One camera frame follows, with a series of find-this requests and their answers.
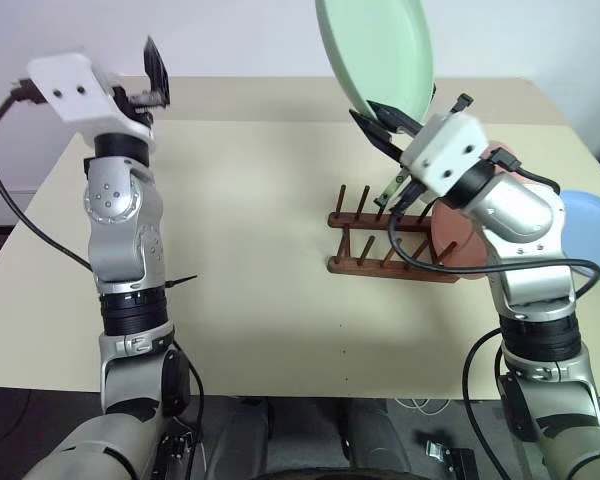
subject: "table surface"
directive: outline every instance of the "table surface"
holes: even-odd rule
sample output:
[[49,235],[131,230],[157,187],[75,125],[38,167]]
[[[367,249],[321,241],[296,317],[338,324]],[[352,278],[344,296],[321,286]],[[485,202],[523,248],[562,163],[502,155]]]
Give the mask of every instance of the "table surface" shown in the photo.
[[[486,128],[525,168],[600,196],[600,166],[576,134],[532,121]],[[340,185],[352,210],[364,185],[372,198],[396,173],[353,122],[163,118],[156,128],[168,277],[199,275],[169,291],[169,312],[209,394],[461,397],[466,353],[497,326],[486,279],[433,284],[326,270],[340,239],[326,225]],[[81,255],[90,155],[74,138],[28,208]],[[368,233],[352,233],[354,255]],[[388,249],[377,237],[370,257]],[[600,284],[578,315],[600,390]],[[89,272],[18,225],[0,253],[0,386],[96,391],[101,330]],[[497,397],[496,348],[494,339],[475,359],[475,398]]]

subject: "dark floor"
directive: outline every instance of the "dark floor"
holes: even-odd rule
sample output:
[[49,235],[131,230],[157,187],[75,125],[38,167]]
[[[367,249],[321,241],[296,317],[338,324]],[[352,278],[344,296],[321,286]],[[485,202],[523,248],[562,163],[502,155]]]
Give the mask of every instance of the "dark floor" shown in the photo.
[[[0,388],[0,436],[8,431],[23,411],[27,390]],[[238,399],[209,397],[204,417],[203,443],[207,458],[213,451],[222,426]],[[274,398],[273,437],[269,443],[268,469],[309,466],[347,466],[336,428],[337,399]],[[463,407],[451,402],[436,416],[424,416],[408,410],[393,400],[387,401],[389,415],[407,449],[413,473],[431,478],[451,478],[434,459],[427,457],[423,442],[426,438],[446,439],[450,447],[474,450],[481,478],[496,478],[496,472],[471,431]],[[512,478],[522,473],[513,450],[499,402],[475,405],[476,416]],[[75,392],[32,391],[22,422],[0,442],[0,480],[15,480],[48,454],[81,422],[100,414],[97,394]],[[548,478],[538,456],[531,457],[535,479]],[[203,478],[201,452],[196,457],[194,477]]]

